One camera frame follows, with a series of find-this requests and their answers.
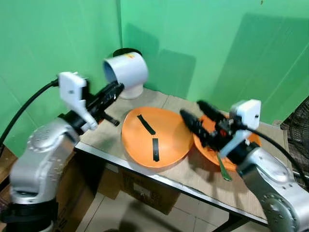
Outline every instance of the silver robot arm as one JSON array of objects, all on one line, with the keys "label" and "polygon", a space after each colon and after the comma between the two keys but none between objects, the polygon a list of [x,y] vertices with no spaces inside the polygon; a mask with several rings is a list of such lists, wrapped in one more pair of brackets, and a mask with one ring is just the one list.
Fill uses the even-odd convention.
[{"label": "silver robot arm", "polygon": [[237,172],[259,200],[272,232],[309,229],[309,193],[281,161],[257,147],[237,166]]},{"label": "silver robot arm", "polygon": [[108,108],[124,89],[111,82],[96,95],[77,74],[59,74],[60,95],[71,111],[34,131],[27,148],[11,173],[12,202],[1,213],[7,232],[51,232],[57,218],[56,193],[67,158],[79,136],[94,130],[105,119],[115,126],[119,121],[107,115]]},{"label": "silver robot arm", "polygon": [[35,130],[10,174],[12,202],[54,199],[64,164],[79,140],[73,127],[61,118]]},{"label": "silver robot arm", "polygon": [[309,193],[296,182],[291,170],[281,161],[246,138],[245,128],[257,128],[260,102],[250,100],[232,107],[230,117],[204,101],[197,102],[201,111],[215,122],[208,133],[199,119],[181,110],[181,116],[203,146],[219,151],[237,165],[237,172],[258,198],[272,232],[309,231]]},{"label": "silver robot arm", "polygon": [[56,193],[64,164],[79,142],[73,127],[61,118],[40,127],[29,137],[23,156],[11,174],[13,210],[22,207],[28,216],[15,214],[7,231],[51,232],[57,217]]}]

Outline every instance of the green backdrop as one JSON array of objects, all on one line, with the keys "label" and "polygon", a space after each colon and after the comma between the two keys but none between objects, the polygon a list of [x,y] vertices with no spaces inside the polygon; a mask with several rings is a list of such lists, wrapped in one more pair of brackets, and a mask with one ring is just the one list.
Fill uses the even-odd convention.
[{"label": "green backdrop", "polygon": [[121,0],[123,46],[140,49],[147,87],[223,110],[260,99],[262,121],[309,95],[309,1]]},{"label": "green backdrop", "polygon": [[[102,60],[121,46],[114,0],[0,1],[0,133],[20,106],[62,71],[105,84]],[[37,128],[66,111],[58,88],[21,116],[5,144],[18,156]]]},{"label": "green backdrop", "polygon": [[[62,71],[104,84],[102,60],[117,48],[143,52],[146,87],[223,110],[262,100],[262,120],[285,119],[309,94],[309,1],[54,0],[0,2],[0,131]],[[26,139],[65,107],[48,90],[5,144]]]}]

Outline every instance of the orange plate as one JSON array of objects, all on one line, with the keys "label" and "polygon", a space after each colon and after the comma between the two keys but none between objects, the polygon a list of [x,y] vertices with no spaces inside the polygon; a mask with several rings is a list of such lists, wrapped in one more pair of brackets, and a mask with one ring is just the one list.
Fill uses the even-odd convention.
[{"label": "orange plate", "polygon": [[[154,129],[151,135],[137,118],[142,115]],[[153,158],[153,138],[159,141],[159,161]],[[140,107],[131,110],[122,126],[122,141],[133,160],[150,168],[162,168],[183,158],[193,144],[191,132],[180,115],[159,108]]]},{"label": "orange plate", "polygon": [[[211,121],[206,115],[203,115],[200,120],[203,120],[203,127],[208,131],[214,131],[214,126],[215,123],[213,121]],[[218,158],[217,158],[217,152],[211,150],[208,147],[202,147],[201,141],[199,140],[199,138],[194,134],[193,135],[194,138],[194,143],[195,146],[197,146],[198,150],[207,158],[209,159],[211,162],[213,162],[214,164],[220,166]],[[259,136],[252,134],[249,137],[250,142],[256,142],[257,144],[261,145]],[[222,159],[222,163],[224,165],[224,167],[227,170],[230,171],[236,171],[236,165],[233,164],[228,158],[224,158]]]}]

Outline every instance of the black fan grille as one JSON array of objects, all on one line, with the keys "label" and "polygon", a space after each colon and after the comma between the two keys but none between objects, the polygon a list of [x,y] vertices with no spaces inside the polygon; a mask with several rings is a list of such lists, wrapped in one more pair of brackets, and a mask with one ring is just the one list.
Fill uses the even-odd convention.
[{"label": "black fan grille", "polygon": [[292,115],[290,136],[298,151],[309,159],[309,97]]}]

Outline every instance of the green spoon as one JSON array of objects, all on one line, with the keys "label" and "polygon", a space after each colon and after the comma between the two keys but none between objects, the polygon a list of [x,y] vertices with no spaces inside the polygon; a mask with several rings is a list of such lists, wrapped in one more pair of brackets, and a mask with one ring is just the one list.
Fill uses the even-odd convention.
[{"label": "green spoon", "polygon": [[230,175],[228,174],[227,170],[225,169],[220,157],[219,157],[219,153],[217,153],[217,158],[218,161],[220,163],[220,170],[221,170],[221,175],[223,177],[224,180],[226,181],[232,181],[232,178],[230,177]]}]

